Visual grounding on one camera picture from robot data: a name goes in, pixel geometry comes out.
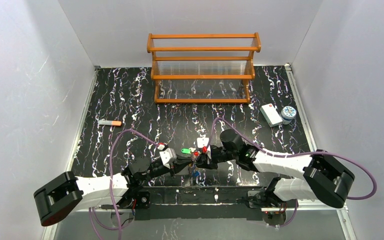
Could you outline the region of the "white rectangular box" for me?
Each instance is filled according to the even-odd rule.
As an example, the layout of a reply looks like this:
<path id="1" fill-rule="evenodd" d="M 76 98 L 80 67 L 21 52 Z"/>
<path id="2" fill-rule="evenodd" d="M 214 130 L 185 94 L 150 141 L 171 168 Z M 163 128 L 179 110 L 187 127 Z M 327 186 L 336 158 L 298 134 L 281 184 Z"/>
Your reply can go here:
<path id="1" fill-rule="evenodd" d="M 283 123 L 281 116 L 272 103 L 262 105 L 259 110 L 271 128 Z"/>

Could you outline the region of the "cluster of tagged keys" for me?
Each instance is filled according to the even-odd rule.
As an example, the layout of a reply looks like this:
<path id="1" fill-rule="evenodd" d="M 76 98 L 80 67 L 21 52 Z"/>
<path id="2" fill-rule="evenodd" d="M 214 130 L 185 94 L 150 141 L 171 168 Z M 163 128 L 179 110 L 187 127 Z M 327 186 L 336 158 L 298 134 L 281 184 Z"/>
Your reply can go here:
<path id="1" fill-rule="evenodd" d="M 189 174 L 191 178 L 196 178 L 201 175 L 201 172 L 199 168 L 197 167 L 197 163 L 200 157 L 200 152 L 195 150 L 191 153 L 191 163 L 188 165 L 189 166 Z"/>

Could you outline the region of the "blue white round tin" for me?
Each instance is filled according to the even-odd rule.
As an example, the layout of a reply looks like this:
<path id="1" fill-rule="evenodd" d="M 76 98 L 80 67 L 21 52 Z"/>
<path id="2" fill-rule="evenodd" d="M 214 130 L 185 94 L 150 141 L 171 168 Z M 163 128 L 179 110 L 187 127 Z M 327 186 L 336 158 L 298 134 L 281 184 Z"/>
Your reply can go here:
<path id="1" fill-rule="evenodd" d="M 296 117 L 297 110 L 292 106 L 285 106 L 280 111 L 280 117 L 283 125 L 288 125 Z"/>

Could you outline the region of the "green key tag far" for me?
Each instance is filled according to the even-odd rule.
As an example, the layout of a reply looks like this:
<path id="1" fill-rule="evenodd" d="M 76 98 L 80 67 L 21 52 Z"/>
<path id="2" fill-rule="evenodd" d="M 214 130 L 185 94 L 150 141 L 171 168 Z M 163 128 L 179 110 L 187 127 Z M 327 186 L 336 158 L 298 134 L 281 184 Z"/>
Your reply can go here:
<path id="1" fill-rule="evenodd" d="M 195 148 L 191 147 L 191 148 L 182 148 L 181 149 L 181 153 L 182 154 L 185 154 L 185 155 L 192 155 L 194 152 L 195 152 Z"/>

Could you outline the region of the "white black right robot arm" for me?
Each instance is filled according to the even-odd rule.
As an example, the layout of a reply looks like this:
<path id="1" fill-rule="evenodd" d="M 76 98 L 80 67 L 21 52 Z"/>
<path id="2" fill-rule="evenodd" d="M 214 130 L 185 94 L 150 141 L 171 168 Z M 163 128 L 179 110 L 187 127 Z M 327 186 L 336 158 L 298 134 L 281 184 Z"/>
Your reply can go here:
<path id="1" fill-rule="evenodd" d="M 275 207 L 297 199 L 318 200 L 336 209 L 345 205 L 355 175 L 333 156 L 321 151 L 301 156 L 262 151 L 246 144 L 232 129 L 224 130 L 220 139 L 221 147 L 210 145 L 208 137 L 196 140 L 197 167 L 216 169 L 219 163 L 235 161 L 246 171 L 279 175 L 267 187 L 244 197 L 249 207 Z"/>

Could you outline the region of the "orange grey marker pen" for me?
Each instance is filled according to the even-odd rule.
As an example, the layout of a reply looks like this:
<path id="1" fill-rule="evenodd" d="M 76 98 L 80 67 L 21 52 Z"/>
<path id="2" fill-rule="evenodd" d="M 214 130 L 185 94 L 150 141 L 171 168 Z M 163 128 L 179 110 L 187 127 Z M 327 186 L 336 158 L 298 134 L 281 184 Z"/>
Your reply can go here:
<path id="1" fill-rule="evenodd" d="M 112 126 L 112 127 L 120 127 L 122 125 L 121 121 L 116 121 L 116 120 L 104 120 L 100 119 L 98 121 L 98 124 L 100 126 Z"/>

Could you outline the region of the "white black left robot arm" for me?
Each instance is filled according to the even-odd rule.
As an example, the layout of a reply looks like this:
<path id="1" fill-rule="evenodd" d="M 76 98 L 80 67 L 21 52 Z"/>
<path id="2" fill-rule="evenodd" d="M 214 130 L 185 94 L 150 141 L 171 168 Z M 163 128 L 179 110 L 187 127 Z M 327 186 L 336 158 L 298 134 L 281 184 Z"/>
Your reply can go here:
<path id="1" fill-rule="evenodd" d="M 63 172 L 33 194 L 40 224 L 54 225 L 78 210 L 113 203 L 120 206 L 132 199 L 145 182 L 167 173 L 175 175 L 191 163 L 191 158 L 179 155 L 168 161 L 138 157 L 112 177 L 80 177 L 72 171 Z"/>

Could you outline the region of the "orange wooden shelf rack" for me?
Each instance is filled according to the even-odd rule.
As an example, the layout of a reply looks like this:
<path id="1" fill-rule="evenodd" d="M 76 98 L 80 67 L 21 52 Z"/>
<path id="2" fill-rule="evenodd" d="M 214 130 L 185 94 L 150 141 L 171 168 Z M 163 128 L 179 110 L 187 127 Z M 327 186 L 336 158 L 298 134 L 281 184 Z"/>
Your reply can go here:
<path id="1" fill-rule="evenodd" d="M 256 76 L 255 33 L 152 34 L 150 77 L 157 104 L 248 104 Z"/>

